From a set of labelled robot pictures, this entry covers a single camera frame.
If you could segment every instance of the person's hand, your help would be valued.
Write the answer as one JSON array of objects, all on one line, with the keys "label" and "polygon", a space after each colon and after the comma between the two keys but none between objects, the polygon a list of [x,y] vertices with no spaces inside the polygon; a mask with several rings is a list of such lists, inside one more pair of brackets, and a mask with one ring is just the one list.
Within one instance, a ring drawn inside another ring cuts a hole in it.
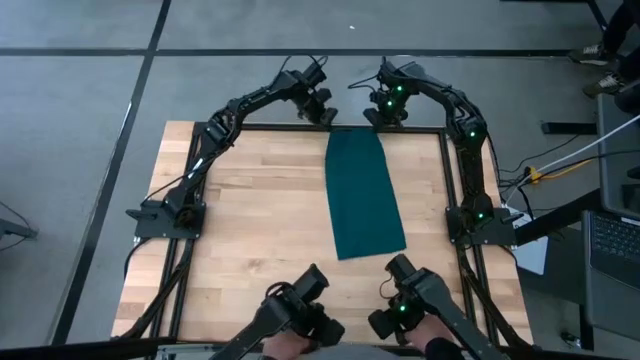
[{"label": "person's hand", "polygon": [[303,338],[291,330],[277,333],[264,342],[262,354],[276,360],[296,359],[311,345],[311,340]]},{"label": "person's hand", "polygon": [[453,335],[451,335],[449,329],[437,316],[429,314],[425,315],[415,329],[404,333],[404,337],[423,353],[429,341],[435,338],[441,337],[453,342]]}]

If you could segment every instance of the teal cloth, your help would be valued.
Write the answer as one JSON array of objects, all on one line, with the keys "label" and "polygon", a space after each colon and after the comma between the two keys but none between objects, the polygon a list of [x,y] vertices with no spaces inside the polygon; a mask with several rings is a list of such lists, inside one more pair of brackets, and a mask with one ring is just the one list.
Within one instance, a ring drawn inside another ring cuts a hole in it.
[{"label": "teal cloth", "polygon": [[339,260],[407,247],[384,150],[376,133],[370,129],[332,132],[325,175]]}]

